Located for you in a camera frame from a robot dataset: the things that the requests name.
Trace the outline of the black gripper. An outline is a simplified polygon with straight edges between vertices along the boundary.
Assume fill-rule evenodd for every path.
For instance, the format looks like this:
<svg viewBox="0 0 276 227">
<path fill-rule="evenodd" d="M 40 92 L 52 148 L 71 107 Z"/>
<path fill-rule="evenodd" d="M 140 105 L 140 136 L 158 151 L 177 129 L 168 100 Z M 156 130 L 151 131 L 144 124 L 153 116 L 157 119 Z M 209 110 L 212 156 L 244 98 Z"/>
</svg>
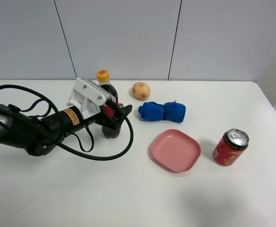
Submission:
<svg viewBox="0 0 276 227">
<path fill-rule="evenodd" d="M 132 108 L 132 105 L 119 108 L 118 101 L 112 99 L 107 100 L 105 105 L 102 106 L 88 104 L 87 107 L 80 110 L 80 128 L 83 129 L 95 123 L 117 130 L 119 129 L 119 122 L 124 121 L 124 116 L 127 117 Z"/>
</svg>

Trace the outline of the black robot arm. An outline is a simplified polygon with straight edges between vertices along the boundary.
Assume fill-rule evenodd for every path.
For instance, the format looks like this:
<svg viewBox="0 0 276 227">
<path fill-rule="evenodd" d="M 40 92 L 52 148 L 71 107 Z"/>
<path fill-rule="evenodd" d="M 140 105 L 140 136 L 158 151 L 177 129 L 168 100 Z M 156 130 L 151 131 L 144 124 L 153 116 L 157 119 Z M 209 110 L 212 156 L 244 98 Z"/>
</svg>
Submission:
<svg viewBox="0 0 276 227">
<path fill-rule="evenodd" d="M 82 129 L 92 136 L 89 126 L 93 123 L 108 129 L 104 132 L 105 137 L 116 138 L 120 133 L 124 117 L 131 111 L 132 105 L 119 105 L 119 111 L 113 116 L 108 116 L 108 112 L 101 108 L 100 113 L 84 120 L 74 106 L 54 114 L 26 116 L 14 105 L 0 104 L 0 144 L 24 149 L 31 156 L 45 156 L 56 147 L 46 135 L 57 138 L 61 132 L 61 122 L 64 132 L 60 142 Z"/>
</svg>

